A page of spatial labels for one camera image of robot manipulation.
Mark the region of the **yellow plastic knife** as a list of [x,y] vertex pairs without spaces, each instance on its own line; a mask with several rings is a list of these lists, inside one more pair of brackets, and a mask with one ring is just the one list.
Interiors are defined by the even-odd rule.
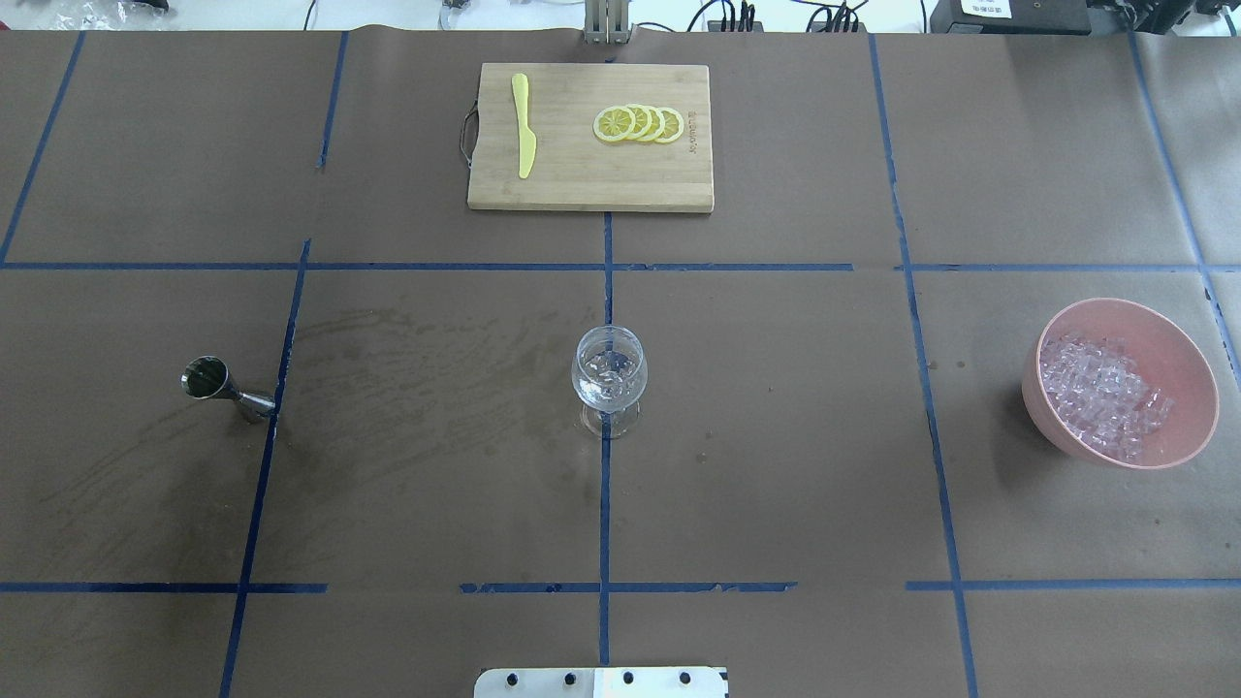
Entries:
[[530,79],[527,75],[511,76],[511,96],[516,116],[517,178],[529,178],[537,155],[537,137],[530,125]]

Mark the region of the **clear wine glass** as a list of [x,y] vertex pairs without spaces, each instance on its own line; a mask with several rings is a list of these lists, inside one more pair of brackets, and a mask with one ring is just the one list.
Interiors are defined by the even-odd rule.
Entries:
[[585,332],[573,354],[571,378],[582,402],[581,424],[603,440],[618,440],[640,420],[649,361],[639,337],[603,324]]

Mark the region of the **clear ice cubes pile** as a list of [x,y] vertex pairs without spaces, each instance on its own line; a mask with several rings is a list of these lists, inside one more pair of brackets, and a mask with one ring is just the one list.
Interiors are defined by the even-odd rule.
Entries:
[[1165,426],[1176,405],[1148,383],[1121,337],[1090,342],[1078,332],[1046,337],[1037,349],[1037,379],[1069,433],[1096,455],[1139,463],[1148,433]]

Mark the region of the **bamboo cutting board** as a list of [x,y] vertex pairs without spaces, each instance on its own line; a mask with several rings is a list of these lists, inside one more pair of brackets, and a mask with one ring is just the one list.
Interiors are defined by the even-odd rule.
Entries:
[[[511,76],[530,79],[537,155],[517,178]],[[614,106],[668,107],[683,137],[604,143],[594,116]],[[716,204],[711,75],[705,65],[504,63],[480,68],[478,137],[468,204],[474,210],[711,212]]]

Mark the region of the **pink bowl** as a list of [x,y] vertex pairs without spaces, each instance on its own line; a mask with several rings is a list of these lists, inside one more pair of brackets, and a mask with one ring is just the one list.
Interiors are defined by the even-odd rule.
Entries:
[[[1103,455],[1054,406],[1041,370],[1051,358],[1049,344],[1061,337],[1081,337],[1095,345],[1121,340],[1126,355],[1136,360],[1136,376],[1173,402],[1165,424],[1144,433],[1134,460]],[[1193,338],[1165,315],[1123,298],[1086,298],[1052,317],[1024,361],[1021,402],[1037,432],[1064,455],[1131,471],[1162,471],[1195,460],[1216,433],[1222,412],[1214,371]]]

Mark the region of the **black desktop box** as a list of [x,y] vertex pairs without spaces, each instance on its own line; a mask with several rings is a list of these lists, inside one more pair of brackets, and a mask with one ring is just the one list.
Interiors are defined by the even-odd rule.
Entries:
[[932,34],[1091,34],[1086,1],[939,1],[930,12]]

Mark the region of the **steel cocktail jigger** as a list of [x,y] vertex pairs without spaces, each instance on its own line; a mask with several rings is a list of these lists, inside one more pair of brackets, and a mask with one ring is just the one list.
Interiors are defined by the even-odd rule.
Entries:
[[274,396],[266,392],[244,392],[237,388],[230,366],[218,356],[201,355],[181,373],[182,392],[194,400],[226,400],[247,424],[262,424],[276,414]]

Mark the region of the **clear plastic bag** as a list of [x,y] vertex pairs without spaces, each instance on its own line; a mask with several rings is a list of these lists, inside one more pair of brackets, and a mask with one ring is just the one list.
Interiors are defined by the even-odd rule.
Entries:
[[161,10],[133,1],[53,1],[43,29],[61,31],[128,31],[150,26]]

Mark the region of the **aluminium frame post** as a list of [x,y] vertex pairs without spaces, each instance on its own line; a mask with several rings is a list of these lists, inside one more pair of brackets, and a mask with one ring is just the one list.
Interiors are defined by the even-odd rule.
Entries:
[[623,45],[632,39],[628,0],[585,1],[585,43]]

